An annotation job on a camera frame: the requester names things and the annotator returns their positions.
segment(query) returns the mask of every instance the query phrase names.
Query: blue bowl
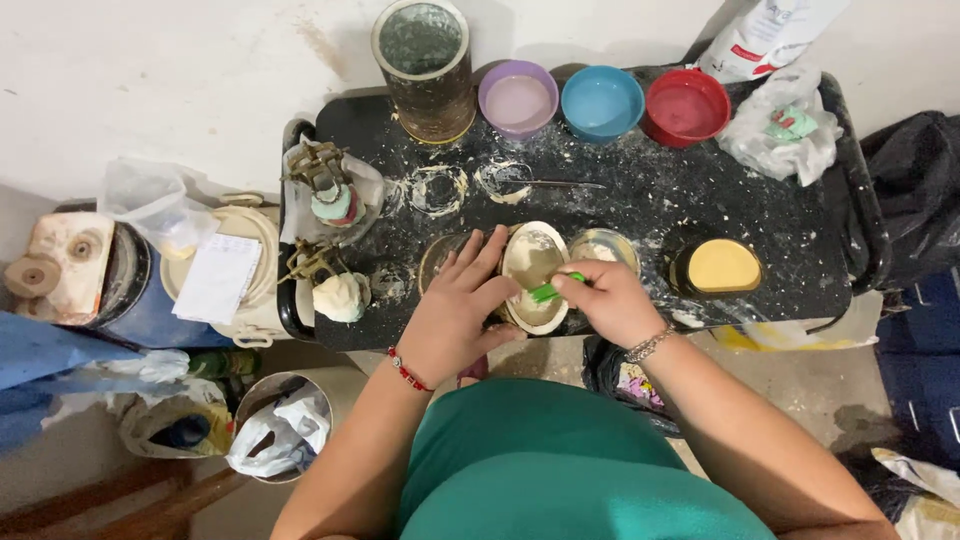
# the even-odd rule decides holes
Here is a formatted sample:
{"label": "blue bowl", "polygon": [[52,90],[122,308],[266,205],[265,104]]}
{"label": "blue bowl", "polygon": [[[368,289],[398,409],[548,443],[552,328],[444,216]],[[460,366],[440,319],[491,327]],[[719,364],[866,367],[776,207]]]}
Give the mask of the blue bowl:
{"label": "blue bowl", "polygon": [[592,65],[573,74],[560,99],[566,125],[586,142],[610,142],[643,114],[643,90],[626,71]]}

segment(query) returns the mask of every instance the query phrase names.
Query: black table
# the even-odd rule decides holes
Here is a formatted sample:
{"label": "black table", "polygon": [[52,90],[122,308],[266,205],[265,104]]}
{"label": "black table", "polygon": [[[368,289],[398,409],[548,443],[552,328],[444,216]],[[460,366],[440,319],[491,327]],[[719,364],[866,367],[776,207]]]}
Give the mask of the black table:
{"label": "black table", "polygon": [[[629,71],[647,88],[667,68]],[[759,83],[727,86],[734,110]],[[864,187],[870,185],[869,175],[861,166],[863,157],[839,86],[825,74],[821,91],[825,106],[837,113],[847,130],[838,141],[838,164],[834,165],[844,174],[834,181],[845,180],[857,196],[854,202],[866,207],[858,215],[873,219],[871,205],[876,197],[871,187]],[[392,113],[388,96],[338,99],[318,114],[314,133],[307,124],[288,134],[285,147],[296,143],[296,135],[306,133],[349,147],[352,155],[396,181],[389,183],[380,219],[343,251],[352,270],[372,278],[370,307],[351,325],[316,313],[311,329],[297,320],[292,284],[282,285],[278,291],[281,320],[297,338],[337,351],[382,349],[396,343],[420,299],[420,258],[433,239],[532,220],[553,225],[564,238],[594,227],[630,238],[641,259],[643,284],[668,319],[676,311],[713,327],[836,317],[850,303],[851,283],[839,235],[825,216],[822,182],[806,188],[793,178],[778,182],[738,164],[714,140],[685,149],[666,148],[639,127],[607,145],[585,144],[566,130],[560,111],[541,133],[523,142],[497,135],[478,112],[469,131],[446,145],[415,141]],[[591,182],[607,189],[535,187],[517,204],[503,204],[477,182],[474,174],[482,167],[488,167],[481,171],[483,179],[490,177],[491,169],[499,169],[500,175],[519,172],[538,180]],[[455,199],[455,181],[464,177],[466,192],[459,209],[431,216],[415,208],[418,183],[427,185],[429,211]],[[664,278],[669,259],[684,246],[716,236],[753,246],[763,264],[760,288],[722,301],[677,296]],[[291,248],[281,247],[282,275]],[[863,277],[857,283],[869,285],[870,280]],[[551,335],[589,332],[586,318],[571,310]]]}

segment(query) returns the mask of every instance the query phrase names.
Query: red bowl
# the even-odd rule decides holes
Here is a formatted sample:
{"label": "red bowl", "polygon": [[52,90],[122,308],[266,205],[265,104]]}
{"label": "red bowl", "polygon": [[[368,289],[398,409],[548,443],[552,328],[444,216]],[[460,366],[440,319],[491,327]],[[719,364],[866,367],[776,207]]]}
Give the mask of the red bowl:
{"label": "red bowl", "polygon": [[683,148],[713,138],[730,121],[730,96],[699,69],[673,69],[646,93],[640,128],[664,146]]}

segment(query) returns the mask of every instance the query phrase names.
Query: black bag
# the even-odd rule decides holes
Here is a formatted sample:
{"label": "black bag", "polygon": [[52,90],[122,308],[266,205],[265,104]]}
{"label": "black bag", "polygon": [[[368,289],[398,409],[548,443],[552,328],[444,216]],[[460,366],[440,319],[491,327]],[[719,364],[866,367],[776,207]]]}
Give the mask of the black bag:
{"label": "black bag", "polygon": [[616,387],[620,379],[620,364],[626,357],[626,350],[613,345],[599,335],[584,339],[584,371],[581,373],[584,386],[587,390],[613,398],[642,414],[663,436],[673,439],[684,438],[670,415],[638,403],[632,395]]}
{"label": "black bag", "polygon": [[[860,147],[893,243],[884,286],[912,286],[960,264],[960,115],[920,112],[867,136]],[[854,268],[855,251],[848,249]]]}

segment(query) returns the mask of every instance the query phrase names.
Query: red string bracelet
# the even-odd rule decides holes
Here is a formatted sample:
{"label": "red string bracelet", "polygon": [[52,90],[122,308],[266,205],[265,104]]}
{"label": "red string bracelet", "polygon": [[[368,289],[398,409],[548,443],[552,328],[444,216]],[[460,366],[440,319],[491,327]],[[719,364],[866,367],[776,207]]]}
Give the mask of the red string bracelet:
{"label": "red string bracelet", "polygon": [[423,390],[424,392],[433,392],[433,390],[424,386],[422,382],[415,379],[414,376],[407,371],[407,368],[403,367],[403,360],[396,355],[396,347],[391,345],[390,348],[387,349],[387,355],[393,359],[394,367],[400,372],[400,376],[403,377],[403,379],[406,380],[411,386],[417,390]]}

